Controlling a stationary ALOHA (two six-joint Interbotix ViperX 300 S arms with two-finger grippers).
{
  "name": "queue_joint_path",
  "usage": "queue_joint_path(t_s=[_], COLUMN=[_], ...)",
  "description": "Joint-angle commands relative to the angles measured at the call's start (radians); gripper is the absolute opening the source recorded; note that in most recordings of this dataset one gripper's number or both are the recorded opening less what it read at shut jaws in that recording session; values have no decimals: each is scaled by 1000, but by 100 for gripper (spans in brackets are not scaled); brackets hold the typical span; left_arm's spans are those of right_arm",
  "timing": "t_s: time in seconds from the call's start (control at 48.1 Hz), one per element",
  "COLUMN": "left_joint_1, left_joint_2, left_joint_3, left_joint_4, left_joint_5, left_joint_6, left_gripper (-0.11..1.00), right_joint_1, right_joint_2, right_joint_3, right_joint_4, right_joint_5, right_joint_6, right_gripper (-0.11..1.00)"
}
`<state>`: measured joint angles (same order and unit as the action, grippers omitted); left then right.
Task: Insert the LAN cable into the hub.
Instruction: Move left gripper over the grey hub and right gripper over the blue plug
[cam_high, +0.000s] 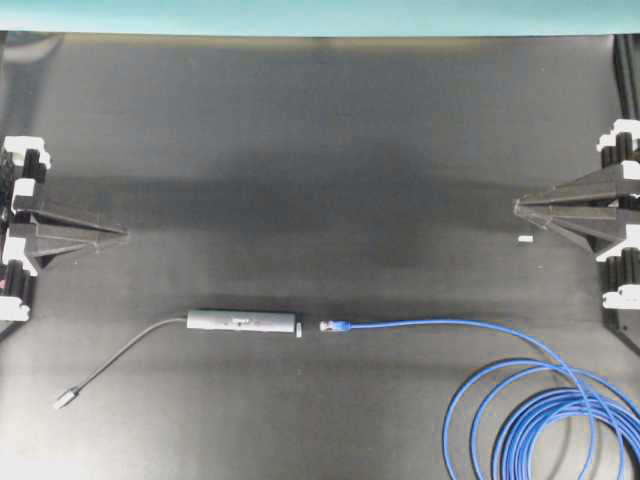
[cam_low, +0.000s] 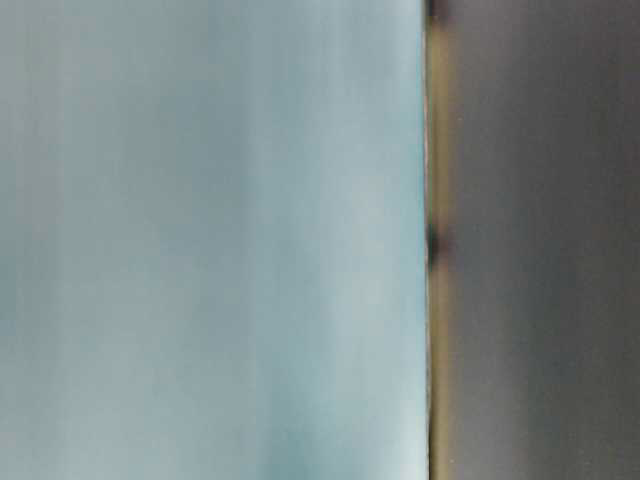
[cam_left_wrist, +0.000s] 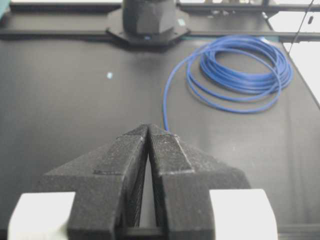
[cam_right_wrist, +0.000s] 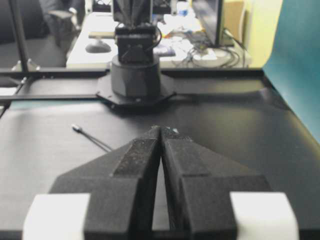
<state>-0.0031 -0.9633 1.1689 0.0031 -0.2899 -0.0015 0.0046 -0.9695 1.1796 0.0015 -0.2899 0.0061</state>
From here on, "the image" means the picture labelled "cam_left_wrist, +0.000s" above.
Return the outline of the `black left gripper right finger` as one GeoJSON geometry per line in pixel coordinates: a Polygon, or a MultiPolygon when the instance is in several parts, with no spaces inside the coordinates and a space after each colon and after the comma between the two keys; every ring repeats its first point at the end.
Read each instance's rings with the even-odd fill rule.
{"type": "Polygon", "coordinates": [[[169,240],[213,240],[210,190],[250,189],[245,173],[148,125],[155,219],[169,240]]]}

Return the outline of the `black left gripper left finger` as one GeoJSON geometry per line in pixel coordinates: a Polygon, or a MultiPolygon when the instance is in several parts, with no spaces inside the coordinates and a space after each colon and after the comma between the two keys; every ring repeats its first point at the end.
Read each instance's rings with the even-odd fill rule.
{"type": "Polygon", "coordinates": [[[114,240],[118,226],[140,225],[147,138],[148,125],[142,124],[37,181],[37,193],[75,192],[67,224],[70,240],[114,240]]]}

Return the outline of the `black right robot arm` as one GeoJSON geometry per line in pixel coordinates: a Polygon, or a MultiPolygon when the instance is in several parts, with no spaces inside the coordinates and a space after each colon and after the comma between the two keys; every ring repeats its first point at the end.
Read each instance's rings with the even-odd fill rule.
{"type": "MultiPolygon", "coordinates": [[[[125,0],[110,33],[136,46],[166,46],[187,33],[173,0],[125,0]]],[[[170,240],[215,240],[210,190],[248,189],[245,174],[154,124],[148,126],[156,224],[170,240]]]]}

